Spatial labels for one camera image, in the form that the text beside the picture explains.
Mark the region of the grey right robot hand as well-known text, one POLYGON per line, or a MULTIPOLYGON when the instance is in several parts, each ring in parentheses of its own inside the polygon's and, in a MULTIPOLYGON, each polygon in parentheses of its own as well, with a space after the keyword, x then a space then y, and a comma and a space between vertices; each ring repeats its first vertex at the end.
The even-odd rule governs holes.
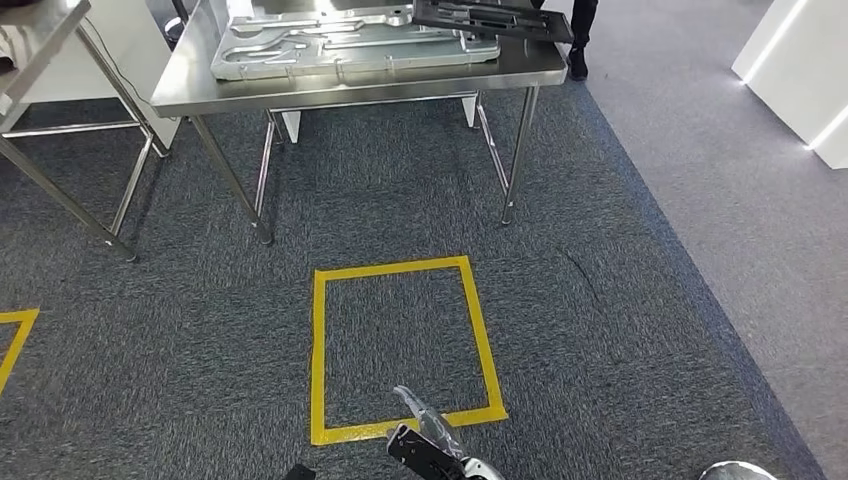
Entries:
POLYGON ((397 385, 400 396, 414 414, 418 429, 399 423, 387 435, 387 453, 422 479, 470 479, 485 468, 466 454, 453 427, 435 408, 408 387, 397 385))

